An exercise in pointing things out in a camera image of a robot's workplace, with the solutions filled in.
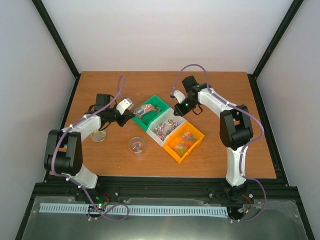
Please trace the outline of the silver metal scoop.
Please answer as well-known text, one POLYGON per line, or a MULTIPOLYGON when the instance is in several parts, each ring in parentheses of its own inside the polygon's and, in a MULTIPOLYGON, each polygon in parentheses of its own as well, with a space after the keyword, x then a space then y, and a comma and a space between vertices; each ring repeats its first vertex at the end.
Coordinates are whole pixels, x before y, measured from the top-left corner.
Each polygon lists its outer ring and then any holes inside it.
POLYGON ((133 114, 138 118, 142 118, 143 116, 145 116, 148 113, 151 113, 152 111, 158 113, 160 111, 160 108, 150 103, 147 103, 135 108, 133 114))

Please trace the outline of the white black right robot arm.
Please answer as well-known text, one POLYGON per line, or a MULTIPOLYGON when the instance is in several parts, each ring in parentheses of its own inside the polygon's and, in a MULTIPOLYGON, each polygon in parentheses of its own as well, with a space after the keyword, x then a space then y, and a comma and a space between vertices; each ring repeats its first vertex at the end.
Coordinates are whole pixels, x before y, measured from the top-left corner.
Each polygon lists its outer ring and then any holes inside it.
POLYGON ((186 94, 175 87, 170 94, 177 100, 173 112, 175 116, 183 117, 204 105, 219 117, 219 137, 227 151, 227 185, 223 191, 227 201, 234 202, 245 191, 247 143, 254 135, 251 118, 244 113, 248 108, 243 104, 231 104, 209 84, 199 84, 192 75, 186 77, 182 85, 186 94))

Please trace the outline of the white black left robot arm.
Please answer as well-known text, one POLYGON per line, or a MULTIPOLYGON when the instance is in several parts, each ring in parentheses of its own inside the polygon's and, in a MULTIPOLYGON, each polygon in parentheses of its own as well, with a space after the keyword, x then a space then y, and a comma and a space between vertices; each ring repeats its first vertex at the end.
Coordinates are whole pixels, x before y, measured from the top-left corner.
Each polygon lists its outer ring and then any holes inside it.
POLYGON ((56 176, 65 177, 79 188, 94 189, 98 176, 83 164, 82 142, 94 132, 101 132, 105 124, 116 122, 123 127, 135 115, 130 111, 133 102, 123 98, 119 103, 110 94, 97 94, 95 104, 83 117, 63 129, 48 133, 44 168, 56 176))

